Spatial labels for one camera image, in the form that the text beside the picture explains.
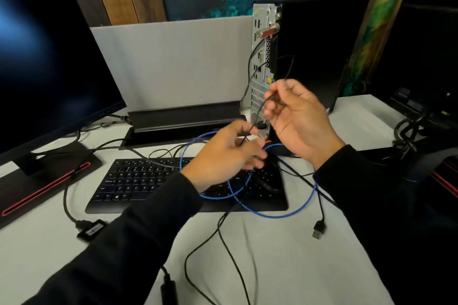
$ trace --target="white desk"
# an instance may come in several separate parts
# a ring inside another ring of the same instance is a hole
[[[368,95],[340,98],[331,114],[331,122],[341,138],[359,150],[390,146],[392,127],[402,118]],[[90,132],[82,139],[87,147],[96,147],[124,137],[127,130],[128,126],[113,126]],[[70,140],[57,140],[49,148]],[[196,155],[201,147],[191,146],[186,155]],[[153,149],[139,151],[148,156]],[[111,221],[117,215],[87,215],[84,209],[113,160],[136,158],[136,155],[115,149],[99,151],[96,155],[104,165],[70,187],[69,209],[78,219]],[[301,159],[287,161],[300,173],[312,171],[310,164]],[[0,167],[0,176],[14,169],[13,163],[5,164]],[[283,176],[290,210],[294,210],[307,199],[311,188],[300,179]],[[64,214],[62,196],[60,192],[0,230],[1,304],[25,301],[86,247],[76,239],[77,230]],[[316,196],[305,210],[287,219],[232,213],[225,221],[222,233],[243,273],[252,304],[392,304],[342,212],[326,201],[323,204],[328,230],[321,240],[312,237],[313,225],[321,218]],[[175,240],[165,266],[176,281],[180,305],[207,305],[187,284],[183,263],[186,255],[214,231],[220,216],[220,213],[197,214]],[[221,304],[246,303],[237,272],[217,237],[190,258],[188,268],[192,280],[207,294],[214,294]],[[163,275],[159,272],[146,304],[162,303],[162,282]]]

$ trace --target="person's left hand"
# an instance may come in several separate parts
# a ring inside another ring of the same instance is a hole
[[[225,182],[235,176],[241,169],[252,170],[262,168],[261,159],[267,157],[262,148],[266,143],[263,138],[245,141],[241,146],[241,139],[237,133],[247,132],[251,124],[237,120],[220,129],[213,138],[203,147],[198,155],[181,170],[183,174],[202,193],[212,185]],[[259,130],[254,127],[251,134],[257,135]]]

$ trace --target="hand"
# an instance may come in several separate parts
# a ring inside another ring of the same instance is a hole
[[[237,133],[247,132],[251,128],[248,122],[237,120],[220,129],[213,138],[203,147],[198,155],[181,170],[181,174],[202,193],[212,185],[225,182],[235,176],[241,169],[252,170],[262,168],[261,159],[267,157],[262,148],[266,141],[258,138],[254,141],[245,141],[241,146],[241,139]],[[251,134],[257,135],[259,130],[254,127]]]
[[[281,142],[295,154],[321,167],[345,143],[337,136],[318,98],[298,81],[278,80],[265,98],[265,117]]]

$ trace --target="wrist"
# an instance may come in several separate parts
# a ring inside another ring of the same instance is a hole
[[[315,170],[318,170],[328,159],[335,155],[346,144],[336,136],[333,140],[323,143],[323,147],[315,150],[309,162],[313,165]]]
[[[194,171],[192,167],[185,166],[181,171],[181,175],[185,176],[189,182],[192,183],[194,188],[199,192],[202,193],[207,190],[210,185],[206,182],[206,177],[199,172]]]

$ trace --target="gray partition panel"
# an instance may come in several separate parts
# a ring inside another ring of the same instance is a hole
[[[199,19],[92,32],[128,111],[142,111],[240,100],[248,82],[251,20]]]

